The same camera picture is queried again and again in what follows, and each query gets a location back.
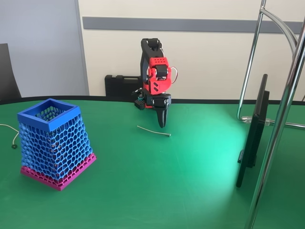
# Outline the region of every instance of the black chair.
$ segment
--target black chair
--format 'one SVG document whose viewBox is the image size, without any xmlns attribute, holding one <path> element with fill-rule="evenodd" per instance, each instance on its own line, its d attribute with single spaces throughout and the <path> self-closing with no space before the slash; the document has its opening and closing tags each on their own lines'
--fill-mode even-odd
<svg viewBox="0 0 305 229">
<path fill-rule="evenodd" d="M 0 100 L 21 98 L 10 62 L 8 44 L 0 44 Z"/>
</svg>

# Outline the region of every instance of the chrome metal pole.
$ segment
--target chrome metal pole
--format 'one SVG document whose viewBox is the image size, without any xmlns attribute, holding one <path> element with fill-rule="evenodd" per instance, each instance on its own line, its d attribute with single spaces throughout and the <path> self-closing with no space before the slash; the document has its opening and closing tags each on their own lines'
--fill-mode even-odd
<svg viewBox="0 0 305 229">
<path fill-rule="evenodd" d="M 266 0 L 262 0 L 261 8 L 264 8 L 265 4 L 266 4 Z M 255 48 L 256 48 L 256 44 L 257 44 L 257 40 L 258 40 L 259 30 L 260 30 L 261 24 L 262 24 L 263 15 L 264 14 L 261 11 L 259 11 L 256 29 L 254 32 L 253 43 L 252 43 L 251 52 L 250 52 L 250 56 L 249 56 L 248 66 L 247 66 L 247 70 L 246 70 L 246 75 L 244 77 L 242 93 L 240 95 L 238 109 L 237 109 L 237 119 L 238 120 L 241 120 L 240 111 L 242 109 L 243 102 L 244 102 L 244 94 L 246 92 L 246 88 L 247 88 L 247 84 L 248 84 L 248 79 L 249 79 L 249 75 L 250 75 L 250 71 L 251 71 L 251 67 L 252 67 L 253 57 L 254 57 Z"/>
<path fill-rule="evenodd" d="M 281 135 L 285 126 L 285 122 L 289 113 L 289 109 L 295 94 L 295 90 L 301 75 L 302 67 L 305 60 L 305 19 L 298 40 L 298 44 L 294 53 L 293 61 L 290 67 L 289 76 L 284 89 L 282 100 L 277 111 L 274 127 L 268 142 L 263 165 L 255 187 L 250 212 L 245 224 L 245 229 L 252 229 L 257 215 L 258 207 L 261 201 L 267 178 L 269 176 L 275 152 L 279 145 Z"/>
</svg>

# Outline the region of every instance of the honeycomb pattern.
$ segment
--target honeycomb pattern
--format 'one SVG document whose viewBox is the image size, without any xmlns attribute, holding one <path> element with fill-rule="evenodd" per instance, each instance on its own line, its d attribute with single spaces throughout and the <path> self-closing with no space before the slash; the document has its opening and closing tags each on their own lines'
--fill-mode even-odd
<svg viewBox="0 0 305 229">
<path fill-rule="evenodd" d="M 49 107 L 36 116 L 48 121 L 61 112 Z M 22 165 L 53 180 L 63 181 L 92 153 L 80 114 L 50 132 L 23 123 L 19 127 Z"/>
<path fill-rule="evenodd" d="M 43 173 L 36 172 L 34 169 L 31 169 L 27 166 L 23 166 L 21 168 L 21 172 L 38 181 L 42 181 L 48 184 L 49 186 L 59 187 L 58 190 L 61 190 L 60 187 L 64 187 L 69 180 L 77 177 L 78 173 L 82 172 L 82 170 L 86 168 L 86 165 L 90 164 L 95 159 L 96 156 L 93 153 L 89 154 L 84 158 L 84 160 L 81 163 L 79 163 L 76 167 L 70 170 L 68 174 L 66 174 L 63 178 L 60 178 L 59 180 L 53 179 L 50 176 L 46 176 Z"/>
<path fill-rule="evenodd" d="M 35 117 L 41 118 L 44 121 L 48 122 L 63 112 L 63 110 L 58 109 L 57 107 L 50 106 L 44 111 L 41 111 L 40 113 L 36 114 Z"/>
</svg>

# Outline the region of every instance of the white wall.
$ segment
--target white wall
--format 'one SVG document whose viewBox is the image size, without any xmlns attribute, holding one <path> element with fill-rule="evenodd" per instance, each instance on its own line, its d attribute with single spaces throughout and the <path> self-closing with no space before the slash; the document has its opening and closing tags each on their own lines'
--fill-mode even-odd
<svg viewBox="0 0 305 229">
<path fill-rule="evenodd" d="M 260 2 L 79 0 L 79 6 L 81 17 L 256 20 Z M 303 21 L 305 1 L 291 0 L 287 4 L 284 0 L 267 0 L 266 9 L 284 21 Z M 169 90 L 173 98 L 238 99 L 253 40 L 252 33 L 84 29 L 82 33 L 90 95 L 105 95 L 104 77 L 107 74 L 140 75 L 140 41 L 157 37 L 163 43 L 170 65 L 179 71 L 178 80 Z M 291 58 L 284 35 L 260 34 L 245 98 L 256 99 L 261 78 L 267 73 L 270 99 L 280 99 Z M 295 100 L 301 100 L 305 94 L 305 71 L 302 75 Z"/>
</svg>

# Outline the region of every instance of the green tablecloth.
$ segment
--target green tablecloth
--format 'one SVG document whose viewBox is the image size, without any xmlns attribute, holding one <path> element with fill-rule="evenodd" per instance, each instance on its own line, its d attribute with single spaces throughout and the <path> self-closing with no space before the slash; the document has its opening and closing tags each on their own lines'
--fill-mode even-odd
<svg viewBox="0 0 305 229">
<path fill-rule="evenodd" d="M 56 191 L 20 174 L 20 140 L 12 149 L 15 132 L 0 126 L 0 229 L 244 228 L 271 126 L 237 189 L 249 125 L 236 120 L 236 104 L 172 104 L 160 129 L 155 111 L 131 103 L 67 102 L 80 106 L 97 160 Z M 0 105 L 0 123 L 17 128 L 17 112 L 36 103 Z M 267 117 L 277 108 L 269 105 Z M 288 121 L 305 123 L 304 113 L 294 105 Z M 285 128 L 254 228 L 305 228 L 304 164 L 305 131 Z"/>
</svg>

